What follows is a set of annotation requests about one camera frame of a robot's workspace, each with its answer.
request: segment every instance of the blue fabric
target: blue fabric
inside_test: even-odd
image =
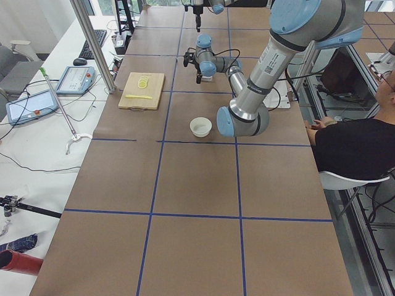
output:
[[[21,239],[14,240],[7,244],[0,245],[0,252],[5,250],[13,250],[16,252],[26,252],[34,248],[37,244],[37,234],[32,234]]]

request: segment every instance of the cable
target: cable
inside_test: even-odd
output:
[[[27,167],[27,166],[20,165],[20,164],[17,163],[14,159],[12,159],[11,157],[9,157],[9,156],[7,156],[7,155],[1,153],[1,152],[0,152],[0,155],[2,155],[2,156],[5,157],[5,158],[8,158],[8,159],[11,160],[12,162],[14,162],[18,167],[20,167],[20,168],[25,168],[25,169],[27,169],[27,170],[29,170],[29,171],[42,171],[42,172],[44,172],[44,173],[55,173],[55,172],[57,172],[57,171],[67,171],[67,170],[73,170],[73,169],[75,169],[75,168],[81,168],[80,166],[73,166],[73,167],[71,167],[71,168],[61,168],[61,169],[59,169],[59,170],[35,170],[35,169],[29,168],[29,167]]]
[[[3,140],[6,136],[8,136],[8,134],[15,128],[15,126],[17,125],[17,123],[18,123],[19,120],[21,119],[21,117],[22,117],[24,111],[26,110],[26,106],[27,106],[28,100],[29,100],[29,96],[26,98],[26,104],[23,106],[23,110],[22,110],[22,112],[20,113],[20,115],[19,115],[17,121],[15,122],[14,125],[11,126],[11,129],[10,129],[4,136],[2,136],[2,137],[0,138],[0,141]]]
[[[50,79],[50,81],[59,82],[59,79]],[[46,80],[37,80],[37,81],[31,82],[31,83],[28,83],[28,84],[25,85],[25,87],[24,87],[22,92],[26,92],[26,94],[28,96],[31,96],[31,94],[27,91],[28,86],[31,86],[32,84],[36,84],[36,83],[39,83],[39,82],[45,82],[45,84],[47,83]]]
[[[217,56],[217,55],[219,55],[219,54],[223,54],[224,52],[231,52],[231,51],[237,51],[237,56],[233,59],[232,63],[230,63],[230,65],[228,66],[228,68],[225,69],[224,73],[226,73],[226,72],[230,69],[230,67],[234,66],[235,62],[237,61],[237,59],[238,59],[239,56],[240,56],[240,50],[237,49],[237,48],[231,48],[231,49],[227,49],[227,50],[225,50],[225,51],[221,51],[221,52],[219,52],[219,53],[217,53],[217,54],[212,53],[214,56]]]
[[[270,112],[270,111],[273,111],[273,110],[275,110],[275,109],[277,109],[278,106],[280,106],[280,103],[281,103],[281,94],[280,94],[280,92],[279,92],[279,91],[277,90],[277,88],[275,88],[275,87],[273,87],[273,89],[274,89],[274,90],[277,92],[277,94],[278,94],[278,103],[277,103],[277,106],[276,106],[276,107],[274,107],[274,108],[268,110],[269,112]]]
[[[106,25],[106,28],[107,28],[107,30],[110,30],[110,31],[115,31],[117,28],[115,27],[114,29],[113,28],[109,28],[109,24],[110,23],[112,23],[112,22],[115,22],[115,26],[116,26],[116,20],[110,20],[108,23],[107,23],[107,25]]]
[[[121,12],[122,10],[125,10],[124,8],[118,8],[118,10]],[[133,10],[128,9],[129,12],[133,13],[133,14],[141,14],[140,12],[135,12]]]
[[[288,81],[289,85],[290,85],[291,88],[292,88],[292,91],[293,91],[294,94],[295,94],[296,100],[299,102],[299,95],[297,94],[297,91],[296,91],[296,89],[295,89],[295,87],[294,87],[294,83],[293,83],[292,79],[289,77],[289,74],[288,74],[288,67],[285,69],[284,73],[285,73],[285,78],[286,78],[286,80]]]
[[[88,91],[88,93],[90,93],[94,97],[94,100],[92,101],[91,105],[89,106],[88,111],[86,111],[85,116],[82,119],[75,119],[71,115],[67,115],[70,119],[77,121],[77,122],[81,122],[88,116],[88,114],[90,113],[92,108],[96,108],[93,104],[96,102],[97,97],[93,93],[91,93],[91,91]]]
[[[327,66],[328,65],[326,65],[325,67],[323,67],[321,70],[319,70],[317,72],[313,72],[313,73],[310,73],[308,75],[303,75],[303,76],[291,77],[290,79],[292,79],[292,80],[293,79],[300,79],[300,78],[306,78],[306,77],[314,76],[314,75],[317,75],[317,74],[322,74],[322,72],[327,68]]]
[[[330,92],[329,90],[327,90],[326,88],[324,88],[324,87],[323,87],[322,85],[320,85],[320,84],[318,84],[318,85],[316,86],[316,88],[317,88],[317,91],[319,91],[320,93],[325,93],[325,94],[331,96],[332,98],[334,98],[335,100],[340,101],[340,102],[353,103],[353,104],[361,104],[361,103],[364,102],[364,100],[361,100],[361,99],[356,99],[356,100],[347,100],[347,99],[344,99],[345,97],[352,98],[352,96],[339,96],[339,95],[336,95],[336,94]]]
[[[64,105],[62,105],[62,106],[65,107],[65,106],[70,105],[70,104],[72,104],[72,103],[78,101],[79,99],[81,99],[86,93],[88,93],[88,92],[91,91],[91,89],[93,88],[93,86],[95,86],[96,83],[98,83],[98,82],[100,81],[100,79],[102,79],[102,76],[101,76],[100,74],[98,74],[97,77],[96,77],[96,79],[95,79],[95,81],[94,81],[94,83],[93,83],[93,84],[92,84],[82,95],[80,95],[78,98],[76,98],[76,99],[74,99],[74,100],[72,100],[72,101],[70,101],[70,102],[68,102],[68,103],[66,103],[66,104],[64,104]]]
[[[385,262],[384,262],[383,256],[381,255],[381,251],[384,250],[384,249],[382,249],[382,248],[380,248],[380,247],[378,246],[378,243],[377,243],[375,234],[374,234],[374,232],[373,232],[373,229],[372,229],[371,225],[369,224],[369,222],[367,221],[367,217],[366,217],[365,212],[364,212],[364,207],[363,207],[363,205],[362,205],[360,199],[357,198],[357,200],[358,200],[358,203],[359,203],[359,207],[360,207],[361,209],[363,209],[363,210],[362,210],[362,215],[363,215],[363,217],[364,217],[364,221],[365,221],[365,224],[366,224],[367,229],[368,229],[368,231],[369,231],[370,237],[372,238],[372,242],[373,242],[374,248],[375,248],[375,250],[376,250],[376,254],[377,254],[377,257],[378,257],[378,261],[380,262],[381,267],[383,268],[384,274],[385,274],[385,276],[386,276],[386,279],[387,279],[388,283],[390,284],[391,291],[392,291],[393,295],[395,295],[395,289],[394,289],[394,286],[392,285],[391,276],[390,276],[389,273],[388,273],[388,271],[389,271],[390,269],[388,269],[388,268],[386,267],[386,264],[385,264]]]
[[[395,179],[395,176],[393,175],[392,172],[390,172],[389,174],[393,177],[393,179]],[[391,202],[392,200],[395,199],[395,195],[394,195],[394,196],[392,196],[390,199],[386,200],[386,201],[383,202],[383,203],[377,202],[377,201],[375,200],[375,199],[376,199],[376,193],[377,193],[377,190],[378,190],[378,188],[380,187],[380,185],[381,185],[381,183],[380,183],[379,185],[377,185],[377,187],[375,188],[375,191],[374,191],[372,197],[370,197],[369,195],[367,195],[367,196],[368,196],[369,198],[371,198],[371,200],[372,200],[372,212],[370,213],[370,215],[369,215],[369,217],[368,217],[368,222],[369,222],[369,223],[373,223],[373,222],[375,221],[375,219],[376,219],[376,214],[377,214],[377,210],[378,210],[380,207],[384,207],[386,204],[388,204],[389,202]],[[388,208],[388,207],[384,207],[384,208],[386,208],[387,210],[389,210],[389,211],[395,213],[395,211],[393,211],[392,209],[390,209],[390,208]]]

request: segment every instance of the computer mouse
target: computer mouse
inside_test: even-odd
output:
[[[88,63],[88,61],[82,57],[77,57],[74,61],[73,61],[73,65],[74,66],[84,66]]]

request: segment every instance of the eyeglasses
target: eyeglasses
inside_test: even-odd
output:
[[[392,71],[387,71],[387,72],[384,72],[383,74],[378,75],[378,81],[379,82],[385,81],[389,85],[389,87],[392,88],[392,90],[395,92],[395,88],[393,88],[390,85],[390,83],[388,82],[388,78],[391,75],[391,73],[392,73]]]

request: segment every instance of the white desk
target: white desk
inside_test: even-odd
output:
[[[102,51],[108,65],[113,60],[113,55],[110,52],[115,54],[111,41],[112,31],[110,30],[116,28],[113,19],[114,17],[91,18],[93,28],[107,29],[107,39]],[[72,65],[84,42],[85,37],[80,24],[75,20],[43,64],[50,79],[59,79],[65,67]],[[99,74],[94,60],[89,60],[88,65],[94,66],[96,73]],[[32,79],[32,81],[38,80],[43,80],[41,72],[38,72]],[[82,122],[72,120],[72,125],[78,133],[93,133],[106,103],[108,93],[106,86],[100,76],[96,81],[96,85],[91,90],[92,94],[96,96],[94,108]],[[32,94],[44,89],[48,89],[45,82],[28,87]],[[82,119],[94,100],[92,94],[87,93],[78,101],[66,105],[66,112],[77,120]],[[76,98],[60,97],[64,104]],[[10,128],[10,125],[1,125],[0,137],[5,135]],[[0,152],[32,169],[58,170],[77,167],[83,161],[90,139],[84,138],[73,143],[70,146],[70,154],[65,155],[65,145],[71,136],[71,131],[63,115],[53,113],[37,121],[15,127],[2,140]],[[77,173],[78,168],[57,173],[33,172],[18,167],[11,160],[0,155],[0,196],[18,195],[25,198],[23,201],[25,204],[62,213]],[[7,220],[2,211],[3,209],[0,208],[0,229]],[[0,244],[38,233],[36,247],[28,251],[27,254],[44,258],[59,220],[25,210],[17,210],[9,219],[11,224],[8,233],[0,237]],[[36,280],[35,276],[9,271],[0,271],[0,277],[1,295],[26,296],[30,293]]]

